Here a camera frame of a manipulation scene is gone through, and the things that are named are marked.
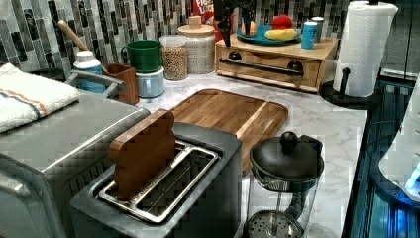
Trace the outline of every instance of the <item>paper towel holder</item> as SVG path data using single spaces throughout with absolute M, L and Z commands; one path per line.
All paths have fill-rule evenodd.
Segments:
M 340 85 L 340 91 L 334 89 L 334 81 L 328 81 L 321 85 L 319 94 L 326 101 L 349 109 L 355 110 L 370 110 L 380 105 L 382 101 L 382 92 L 376 88 L 371 96 L 355 97 L 345 94 L 349 74 L 351 73 L 348 67 L 343 68 L 343 77 Z

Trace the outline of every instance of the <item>wooden cutting board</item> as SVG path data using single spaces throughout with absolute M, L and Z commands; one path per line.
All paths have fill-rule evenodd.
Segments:
M 283 105 L 217 89 L 198 91 L 171 111 L 175 122 L 236 135 L 243 143 L 243 173 L 251 168 L 251 147 L 275 136 L 288 115 Z

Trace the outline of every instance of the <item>banana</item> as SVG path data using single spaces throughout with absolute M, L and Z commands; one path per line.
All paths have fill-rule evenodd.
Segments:
M 271 40 L 285 41 L 291 40 L 296 37 L 297 32 L 294 29 L 277 29 L 268 30 L 265 32 L 265 36 Z

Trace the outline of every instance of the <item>blue cup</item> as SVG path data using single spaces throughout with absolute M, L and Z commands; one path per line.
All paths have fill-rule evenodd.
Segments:
M 318 24 L 316 22 L 305 22 L 305 25 L 303 26 L 303 34 L 302 34 L 302 41 L 301 41 L 302 49 L 306 49 L 306 50 L 314 49 L 317 25 Z

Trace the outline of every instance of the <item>countertop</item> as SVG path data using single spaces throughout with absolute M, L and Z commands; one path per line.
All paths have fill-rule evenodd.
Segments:
M 309 221 L 308 237 L 340 237 L 352 189 L 360 143 L 367 117 L 366 111 L 350 110 L 330 104 L 317 94 L 266 86 L 214 72 L 189 75 L 181 81 L 165 81 L 160 97 L 142 99 L 137 106 L 151 112 L 170 109 L 196 91 L 215 88 L 286 106 L 289 116 L 276 136 L 293 131 L 297 136 L 308 135 L 323 144 L 324 173 L 320 177 Z M 246 219 L 246 199 L 249 179 L 243 178 L 243 221 Z

